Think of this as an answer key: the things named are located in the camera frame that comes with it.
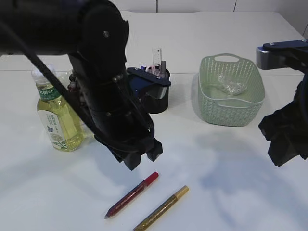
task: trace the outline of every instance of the bottle cap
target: bottle cap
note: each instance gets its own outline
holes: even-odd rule
[[[56,76],[56,71],[53,65],[46,65],[46,66]],[[34,68],[32,70],[32,77],[34,81],[38,84],[48,84],[49,83],[48,79],[46,79],[46,77],[37,68]]]

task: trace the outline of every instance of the gold glitter pen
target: gold glitter pen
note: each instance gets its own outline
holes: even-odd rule
[[[152,225],[157,219],[159,219],[168,209],[170,209],[185,193],[189,188],[184,186],[173,194],[168,200],[166,200],[161,206],[159,206],[153,213],[151,213],[146,219],[144,219],[139,225],[134,228],[134,231],[146,230]]]

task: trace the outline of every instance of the red pen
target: red pen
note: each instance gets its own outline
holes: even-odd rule
[[[127,193],[121,200],[119,200],[114,206],[112,206],[108,210],[105,219],[108,219],[117,214],[118,212],[120,212],[129,202],[131,202],[134,198],[136,198],[157,178],[158,178],[158,173],[154,172],[147,179],[138,184],[132,191]]]

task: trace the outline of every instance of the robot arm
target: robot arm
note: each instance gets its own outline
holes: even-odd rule
[[[257,65],[264,70],[291,67],[305,74],[294,100],[259,124],[267,141],[269,156],[277,166],[297,155],[308,158],[308,42],[304,40],[267,43],[257,49]]]
[[[154,125],[134,97],[131,80],[166,87],[169,81],[140,70],[126,70],[128,22],[107,0],[1,0],[0,55],[25,54],[107,146],[115,158],[133,170],[148,154],[154,161],[162,145]],[[37,55],[68,54],[80,94],[66,91]]]

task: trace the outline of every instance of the green basket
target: green basket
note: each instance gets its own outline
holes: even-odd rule
[[[218,61],[220,56],[236,58],[236,62]],[[247,89],[236,96],[229,96],[212,86],[219,85],[218,76],[228,75]],[[211,124],[243,127],[257,115],[264,101],[265,91],[256,65],[233,54],[205,57],[199,73],[198,100],[203,119]]]

